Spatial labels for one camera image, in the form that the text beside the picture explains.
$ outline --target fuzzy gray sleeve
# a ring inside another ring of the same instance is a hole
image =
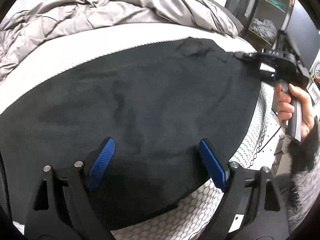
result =
[[[306,217],[320,192],[320,124],[315,126],[299,146],[288,146],[291,163],[292,190],[287,203],[289,229],[292,232]]]

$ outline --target black fabric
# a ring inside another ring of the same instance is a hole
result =
[[[45,165],[84,160],[105,137],[116,152],[89,195],[98,217],[114,229],[171,208],[208,179],[196,149],[202,138],[226,161],[234,155],[260,86],[258,69],[193,38],[117,52],[50,78],[0,115],[13,219],[24,223]]]

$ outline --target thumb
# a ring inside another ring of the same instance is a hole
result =
[[[289,90],[294,97],[300,99],[302,104],[311,104],[311,97],[302,88],[289,84]]]

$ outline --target wooden shelf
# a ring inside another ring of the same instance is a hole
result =
[[[260,36],[259,34],[257,34],[256,32],[254,32],[253,30],[251,30],[250,28],[249,28],[249,31],[252,32],[252,33],[254,33],[255,35],[257,35],[260,39],[262,39],[264,42],[266,42],[266,43],[269,44],[270,46],[272,46],[272,44],[271,44],[267,39],[263,38],[262,36]]]
[[[282,9],[281,9],[281,8],[279,8],[278,6],[275,6],[273,3],[269,2],[268,0],[264,0],[264,1],[266,1],[267,3],[269,3],[269,4],[271,4],[272,6],[276,7],[278,10],[280,10],[280,11],[282,11],[282,12],[284,12],[284,13],[285,13],[285,11],[284,11],[284,10],[282,10]]]

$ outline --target crumpled blanket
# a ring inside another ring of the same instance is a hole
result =
[[[259,19],[255,18],[251,29],[270,43],[273,43],[276,40],[278,30],[270,20],[264,20],[261,22]]]
[[[45,41],[101,27],[145,22],[170,22],[238,35],[232,20],[208,0],[45,0],[0,24],[0,84]],[[84,41],[81,46],[94,44]]]

